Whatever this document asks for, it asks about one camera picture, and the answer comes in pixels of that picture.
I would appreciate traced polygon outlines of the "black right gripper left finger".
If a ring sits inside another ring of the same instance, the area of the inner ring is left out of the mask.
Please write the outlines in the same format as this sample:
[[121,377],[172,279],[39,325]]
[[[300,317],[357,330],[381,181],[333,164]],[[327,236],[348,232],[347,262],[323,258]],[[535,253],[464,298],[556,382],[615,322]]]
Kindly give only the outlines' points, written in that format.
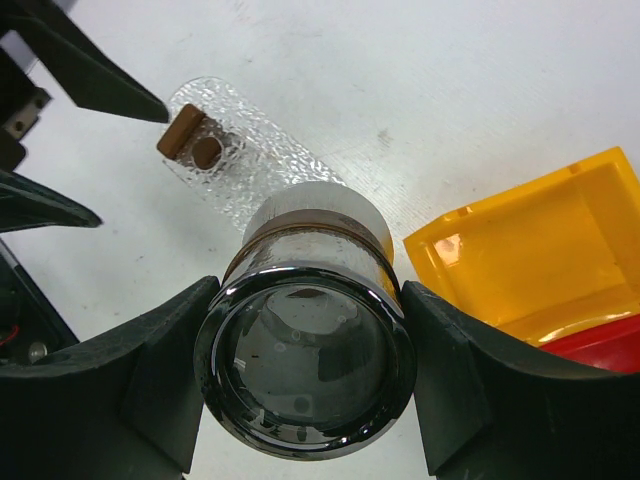
[[181,479],[203,399],[193,355],[219,281],[31,366],[1,370],[4,479]]

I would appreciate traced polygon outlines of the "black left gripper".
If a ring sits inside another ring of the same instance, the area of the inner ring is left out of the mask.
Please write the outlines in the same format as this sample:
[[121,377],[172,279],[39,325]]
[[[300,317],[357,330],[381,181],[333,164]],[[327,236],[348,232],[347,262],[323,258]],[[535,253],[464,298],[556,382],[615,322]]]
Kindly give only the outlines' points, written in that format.
[[46,104],[26,68],[40,60],[76,106],[166,123],[165,104],[121,69],[53,1],[1,3],[1,232],[47,226],[97,228],[89,208],[15,172],[25,132]]

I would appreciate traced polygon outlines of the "clear textured acrylic tray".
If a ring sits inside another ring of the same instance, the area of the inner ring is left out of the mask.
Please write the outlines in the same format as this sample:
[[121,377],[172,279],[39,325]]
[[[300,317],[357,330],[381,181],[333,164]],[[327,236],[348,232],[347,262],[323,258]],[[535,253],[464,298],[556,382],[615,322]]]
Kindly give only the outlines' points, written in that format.
[[[215,212],[244,230],[272,194],[304,182],[342,185],[340,176],[283,130],[235,87],[216,77],[183,84],[168,100],[175,120],[192,105],[204,119],[189,135],[177,158],[164,164]],[[196,165],[193,148],[202,140],[219,142],[222,152],[208,169]]]

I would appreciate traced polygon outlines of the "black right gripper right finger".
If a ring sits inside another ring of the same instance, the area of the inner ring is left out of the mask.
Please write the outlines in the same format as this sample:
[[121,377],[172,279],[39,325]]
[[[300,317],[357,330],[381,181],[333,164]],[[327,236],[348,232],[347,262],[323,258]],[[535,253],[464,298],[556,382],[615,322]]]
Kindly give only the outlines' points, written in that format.
[[414,398],[439,479],[635,479],[639,377],[547,353],[417,282],[401,302]]

